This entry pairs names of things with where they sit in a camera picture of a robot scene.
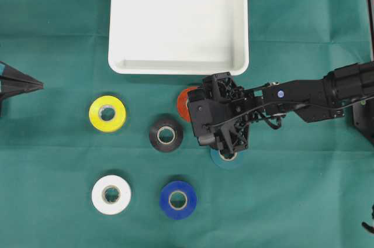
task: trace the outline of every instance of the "yellow tape roll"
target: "yellow tape roll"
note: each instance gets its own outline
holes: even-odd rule
[[[112,108],[115,115],[111,120],[103,120],[101,114],[104,109]],[[126,120],[126,108],[121,100],[113,96],[102,96],[96,99],[88,112],[89,121],[92,125],[105,133],[110,133],[120,129]]]

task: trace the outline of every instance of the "cable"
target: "cable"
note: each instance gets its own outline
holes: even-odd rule
[[[268,119],[262,112],[257,112],[262,120],[266,122],[267,125],[269,125],[272,129],[277,130],[282,127],[282,119],[277,117],[276,118],[276,124],[272,123],[270,119]]]
[[[242,117],[243,115],[246,115],[246,114],[248,114],[248,113],[254,112],[254,111],[256,111],[257,109],[264,108],[264,107],[266,107],[266,106],[268,106],[268,105],[274,105],[274,104],[305,105],[305,106],[315,106],[315,107],[317,107],[317,108],[321,108],[321,109],[328,109],[328,110],[330,110],[330,111],[339,111],[340,109],[345,109],[345,108],[347,108],[347,107],[349,107],[349,106],[353,106],[354,104],[357,104],[357,103],[359,103],[359,102],[361,102],[361,101],[366,101],[366,100],[370,100],[370,99],[373,99],[373,98],[374,98],[374,96],[366,97],[366,98],[363,98],[363,99],[357,100],[357,101],[355,101],[355,102],[352,102],[352,103],[350,103],[350,104],[343,105],[343,106],[341,106],[341,107],[339,107],[339,108],[332,108],[332,107],[329,107],[329,106],[323,106],[323,105],[318,105],[318,104],[313,104],[313,103],[303,103],[303,102],[293,102],[293,101],[268,102],[268,103],[265,103],[265,104],[263,104],[263,105],[257,106],[256,108],[252,108],[252,109],[250,109],[249,111],[245,111],[245,112],[243,112],[243,113],[241,113],[241,114],[239,114],[239,115],[236,115],[236,116],[234,116],[233,118],[230,118],[230,119],[228,119],[228,120],[222,121],[222,122],[220,122],[220,123],[216,123],[216,124],[214,124],[214,125],[209,125],[209,127],[216,127],[216,126],[219,126],[219,125],[225,124],[225,123],[227,123],[227,122],[229,122],[229,121],[231,121],[231,120],[234,120],[234,119],[240,118],[240,117]]]

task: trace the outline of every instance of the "screw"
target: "screw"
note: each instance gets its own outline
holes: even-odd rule
[[[283,90],[279,90],[277,95],[278,95],[278,98],[283,98],[285,96],[285,93]]]

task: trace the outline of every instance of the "teal tape roll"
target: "teal tape roll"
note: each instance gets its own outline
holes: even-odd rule
[[[4,72],[5,65],[0,63],[0,75]]]
[[[235,154],[235,157],[232,160],[225,160],[217,150],[213,149],[210,149],[210,157],[215,165],[228,170],[235,169],[242,165],[244,159],[243,152],[239,152]]]

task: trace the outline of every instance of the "plastic tray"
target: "plastic tray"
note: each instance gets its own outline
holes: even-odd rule
[[[112,0],[108,60],[121,74],[241,74],[247,0]]]

